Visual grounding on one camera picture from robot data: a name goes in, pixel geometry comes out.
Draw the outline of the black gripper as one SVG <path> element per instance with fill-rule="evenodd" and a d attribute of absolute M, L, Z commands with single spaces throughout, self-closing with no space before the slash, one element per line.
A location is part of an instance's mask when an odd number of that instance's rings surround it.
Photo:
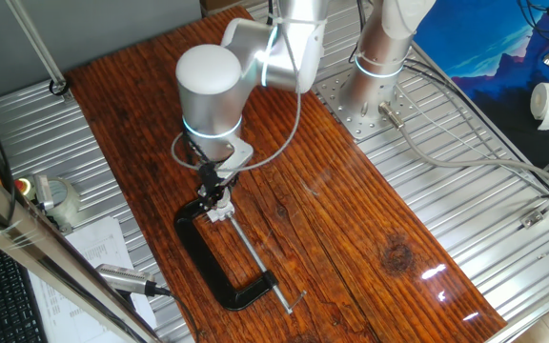
<path fill-rule="evenodd" d="M 225 179 L 219 177 L 216 164 L 208 162 L 200 166 L 198 175 L 202 185 L 197 189 L 198 202 L 204 211 L 210 211 L 215 207 L 226 208 L 231 202 L 231 186 L 225 183 Z"/>

